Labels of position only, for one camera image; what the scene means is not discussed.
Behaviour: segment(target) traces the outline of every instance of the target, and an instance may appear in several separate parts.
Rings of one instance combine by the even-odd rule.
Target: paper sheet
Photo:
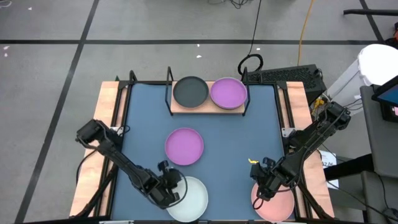
[[[330,152],[326,152],[326,151],[322,151],[322,150],[319,150],[319,151],[321,152],[321,155],[322,155],[323,168],[330,167],[330,166],[337,164],[335,153],[332,154]],[[330,182],[338,187],[338,180],[331,180]],[[334,186],[330,185],[329,183],[327,183],[327,184],[328,184],[328,188],[336,189]]]

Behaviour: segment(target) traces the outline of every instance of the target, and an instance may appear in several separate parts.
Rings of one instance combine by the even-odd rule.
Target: wooden board
[[[94,119],[100,119],[107,126],[111,126],[113,108],[118,93],[119,82],[103,82],[99,91],[98,101],[95,108]],[[126,97],[126,92],[122,94],[122,98]],[[121,123],[121,115],[124,103],[121,104],[118,121]],[[86,149],[85,155],[92,152],[92,149]],[[76,186],[75,196],[73,198],[72,207],[70,209],[70,216],[79,213],[84,206],[90,201],[93,194],[100,183],[101,171],[104,162],[104,157],[96,152],[83,163],[80,169],[79,181]],[[108,201],[109,188],[104,192],[103,202]],[[101,207],[101,215],[105,214],[106,206]]]
[[[103,82],[101,91],[99,93],[98,102],[94,118],[101,119],[105,124],[110,125],[113,115],[114,103],[118,89],[118,82]],[[305,96],[304,86],[301,82],[288,82],[287,83],[290,105],[296,128],[305,129],[312,123],[310,112],[307,105],[307,97]],[[282,107],[282,115],[284,116],[284,123],[289,127],[287,120],[286,107],[282,91],[279,92],[280,102]],[[126,92],[122,92],[122,99],[118,113],[117,124],[121,123],[121,115],[124,106],[124,99]],[[85,155],[90,153],[91,150],[86,150]],[[95,153],[88,158],[82,165],[80,171],[80,178],[76,187],[75,197],[73,199],[70,215],[75,215],[90,200],[100,182],[100,176],[103,166],[103,156]],[[333,207],[331,206],[329,191],[326,186],[326,179],[323,173],[322,162],[320,155],[315,151],[304,163],[304,174],[307,187],[314,196],[315,200],[323,207],[327,214],[334,217]],[[100,214],[105,214],[106,204],[108,202],[109,188],[104,193],[103,205],[101,206]],[[298,204],[300,216],[305,217],[305,207],[303,204],[302,194],[298,192]]]
[[[172,90],[174,89],[174,86],[177,82],[174,81],[172,84]],[[213,86],[214,82],[213,81],[206,81],[209,90],[211,90],[211,87]],[[220,108],[219,106],[217,106],[213,100],[211,100],[211,97],[209,95],[209,97],[207,98],[207,100],[200,106],[196,107],[196,108],[185,108],[181,105],[179,105],[175,99],[174,96],[172,94],[172,99],[171,99],[171,103],[170,103],[170,107],[173,113],[218,113],[218,114],[222,114],[222,113],[232,113],[232,114],[243,114],[244,112],[244,105],[241,105],[240,107],[236,108],[236,109],[232,109],[232,110],[226,110],[223,108]]]
[[[305,129],[308,125],[312,124],[310,110],[308,108],[307,97],[305,95],[304,86],[302,82],[287,82],[287,92],[289,94],[290,106],[292,108],[292,115],[294,125],[298,129]],[[284,105],[283,93],[279,94],[282,110],[286,110]],[[284,118],[286,127],[289,127],[287,117]],[[323,173],[322,160],[320,153],[315,151],[307,160],[304,162],[304,176],[307,184],[307,189],[313,195],[315,200],[322,206],[327,214],[334,217],[333,207],[329,196],[329,190],[326,184],[325,174]],[[302,195],[298,199],[299,204],[303,205]],[[305,210],[300,206],[300,216],[304,217]],[[317,217],[314,211],[312,211],[314,218]]]

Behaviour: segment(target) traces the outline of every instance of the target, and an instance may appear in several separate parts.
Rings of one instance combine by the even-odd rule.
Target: computer monitor
[[[398,76],[377,88],[372,100],[398,107]]]

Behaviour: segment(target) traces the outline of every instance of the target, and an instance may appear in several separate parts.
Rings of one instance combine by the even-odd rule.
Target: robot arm
[[[94,140],[98,141],[98,146],[90,144]],[[77,131],[76,141],[85,148],[97,150],[116,164],[129,176],[133,187],[143,196],[149,197],[159,208],[165,209],[170,204],[181,201],[178,193],[172,192],[181,180],[180,171],[168,169],[167,161],[162,161],[158,164],[158,169],[163,175],[158,177],[150,169],[135,165],[121,153],[122,137],[102,121],[92,119],[85,124]]]
[[[292,185],[305,188],[300,184],[302,177],[303,164],[328,137],[336,133],[337,130],[345,129],[351,117],[349,111],[339,104],[332,102],[319,116],[319,119],[302,131],[293,130],[284,139],[284,147],[292,151],[277,162],[265,157],[263,164],[254,164],[251,167],[250,177],[253,178],[259,188],[257,197],[269,201],[278,192],[281,185],[290,187]],[[315,199],[309,194],[307,189],[302,190],[310,204],[315,208],[320,208],[318,212],[326,214],[316,203]]]

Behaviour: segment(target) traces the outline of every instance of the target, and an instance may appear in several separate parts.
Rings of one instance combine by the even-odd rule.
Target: purple plate
[[[235,109],[248,97],[248,91],[242,82],[235,78],[220,78],[210,90],[211,99],[220,108]]]
[[[203,153],[203,148],[203,139],[191,128],[174,130],[165,143],[167,157],[173,163],[182,166],[196,162]]]

